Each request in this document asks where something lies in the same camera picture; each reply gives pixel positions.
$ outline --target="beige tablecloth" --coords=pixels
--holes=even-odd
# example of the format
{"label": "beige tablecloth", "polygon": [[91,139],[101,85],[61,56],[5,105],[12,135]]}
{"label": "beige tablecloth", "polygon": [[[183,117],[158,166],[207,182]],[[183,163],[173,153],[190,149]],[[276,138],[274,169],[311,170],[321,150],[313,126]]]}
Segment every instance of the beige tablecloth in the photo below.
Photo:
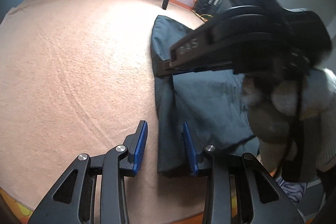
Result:
{"label": "beige tablecloth", "polygon": [[165,11],[161,3],[25,0],[6,15],[0,25],[0,187],[9,195],[36,208],[77,155],[106,153],[145,119],[142,169],[126,180],[130,222],[168,223],[202,211],[204,179],[156,173],[152,25],[157,15],[191,28],[202,24],[192,12],[174,4]]}

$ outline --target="person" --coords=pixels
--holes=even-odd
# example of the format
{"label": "person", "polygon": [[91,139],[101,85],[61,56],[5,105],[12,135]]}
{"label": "person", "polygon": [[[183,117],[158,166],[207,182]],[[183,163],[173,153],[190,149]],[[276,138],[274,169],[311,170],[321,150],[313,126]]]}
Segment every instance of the person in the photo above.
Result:
{"label": "person", "polygon": [[[293,160],[297,153],[295,141],[288,151],[290,125],[296,114],[297,82],[275,79],[272,75],[246,75],[242,83],[242,100],[248,106],[248,121],[259,139],[260,160],[266,170],[278,173],[283,157]],[[321,179],[326,199],[336,185],[336,76],[328,69],[313,68],[302,84],[302,104],[299,119],[304,123],[312,119],[316,127],[309,140],[311,157],[315,159],[307,168],[313,168]],[[286,182],[276,178],[279,185]],[[298,203],[305,191],[305,183],[287,183]],[[299,187],[295,194],[293,185]]]}

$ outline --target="gray fabric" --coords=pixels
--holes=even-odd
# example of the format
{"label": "gray fabric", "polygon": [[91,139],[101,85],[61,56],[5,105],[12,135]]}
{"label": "gray fabric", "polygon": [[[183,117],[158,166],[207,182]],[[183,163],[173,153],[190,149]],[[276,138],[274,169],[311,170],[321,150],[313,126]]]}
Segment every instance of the gray fabric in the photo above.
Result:
{"label": "gray fabric", "polygon": [[[227,148],[250,136],[247,111],[241,102],[242,75],[232,71],[206,71],[158,77],[156,67],[169,58],[169,48],[192,30],[165,16],[155,20],[152,39],[152,67],[159,119],[157,171],[168,177],[189,174],[182,137],[183,122],[192,123],[208,144]],[[256,155],[258,140],[232,151],[234,155]]]}

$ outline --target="silver screw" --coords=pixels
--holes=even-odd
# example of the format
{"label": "silver screw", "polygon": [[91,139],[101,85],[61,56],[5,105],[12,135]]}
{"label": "silver screw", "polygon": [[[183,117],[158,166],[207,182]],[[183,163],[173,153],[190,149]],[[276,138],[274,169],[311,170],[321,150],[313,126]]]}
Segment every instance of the silver screw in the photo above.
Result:
{"label": "silver screw", "polygon": [[244,158],[246,160],[253,160],[254,156],[251,153],[245,153]]}
{"label": "silver screw", "polygon": [[86,160],[86,159],[87,159],[87,154],[80,154],[80,155],[78,156],[78,159],[79,159],[79,160]]}
{"label": "silver screw", "polygon": [[126,150],[125,145],[118,145],[115,150],[117,150],[118,152],[123,152]]}
{"label": "silver screw", "polygon": [[213,152],[213,151],[215,151],[216,148],[213,145],[210,144],[210,145],[207,145],[205,147],[205,149],[209,152]]}

